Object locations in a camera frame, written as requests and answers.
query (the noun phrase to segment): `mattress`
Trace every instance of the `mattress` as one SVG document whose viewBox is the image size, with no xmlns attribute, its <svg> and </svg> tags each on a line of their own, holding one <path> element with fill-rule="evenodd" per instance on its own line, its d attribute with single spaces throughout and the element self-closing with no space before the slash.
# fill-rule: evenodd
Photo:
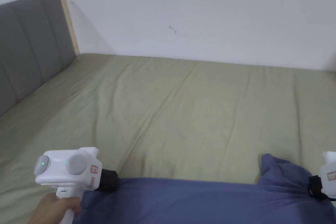
<svg viewBox="0 0 336 224">
<path fill-rule="evenodd" d="M 96 146 L 121 178 L 254 184 L 270 153 L 318 173 L 335 151 L 326 71 L 83 54 L 0 118 L 0 223 L 26 223 L 52 189 L 47 150 Z"/>
</svg>

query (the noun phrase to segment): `finger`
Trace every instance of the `finger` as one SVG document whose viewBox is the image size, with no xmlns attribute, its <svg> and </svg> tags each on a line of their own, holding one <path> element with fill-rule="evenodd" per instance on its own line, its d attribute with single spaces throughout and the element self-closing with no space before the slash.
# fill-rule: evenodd
<svg viewBox="0 0 336 224">
<path fill-rule="evenodd" d="M 61 198 L 58 202 L 64 210 L 81 211 L 81 199 L 79 197 Z"/>
</svg>

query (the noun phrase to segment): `red label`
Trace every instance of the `red label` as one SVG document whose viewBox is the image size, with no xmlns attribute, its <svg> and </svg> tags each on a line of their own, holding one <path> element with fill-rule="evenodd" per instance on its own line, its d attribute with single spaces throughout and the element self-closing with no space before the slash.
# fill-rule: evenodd
<svg viewBox="0 0 336 224">
<path fill-rule="evenodd" d="M 93 186 L 94 186 L 94 183 L 95 183 L 95 179 L 94 179 L 94 177 L 92 177 L 92 178 L 91 178 L 91 183 L 90 183 L 89 187 L 90 187 L 90 188 L 93 187 Z"/>
<path fill-rule="evenodd" d="M 336 171 L 335 172 L 329 172 L 328 174 L 328 180 L 336 180 Z"/>
<path fill-rule="evenodd" d="M 97 166 L 91 166 L 91 173 L 98 173 L 98 167 Z"/>
</svg>

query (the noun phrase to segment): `headboard panel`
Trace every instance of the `headboard panel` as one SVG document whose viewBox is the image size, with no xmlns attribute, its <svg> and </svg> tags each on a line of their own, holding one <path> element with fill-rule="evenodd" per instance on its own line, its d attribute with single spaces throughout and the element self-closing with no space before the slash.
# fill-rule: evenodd
<svg viewBox="0 0 336 224">
<path fill-rule="evenodd" d="M 74 58 L 60 0 L 0 5 L 0 116 Z"/>
</svg>

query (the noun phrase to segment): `blue blanket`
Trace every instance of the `blue blanket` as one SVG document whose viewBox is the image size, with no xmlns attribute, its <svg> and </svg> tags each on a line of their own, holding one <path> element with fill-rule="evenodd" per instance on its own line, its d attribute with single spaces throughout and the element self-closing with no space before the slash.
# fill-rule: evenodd
<svg viewBox="0 0 336 224">
<path fill-rule="evenodd" d="M 74 223 L 336 223 L 331 202 L 309 196 L 310 176 L 266 154 L 257 185 L 120 179 L 116 193 L 86 192 Z"/>
</svg>

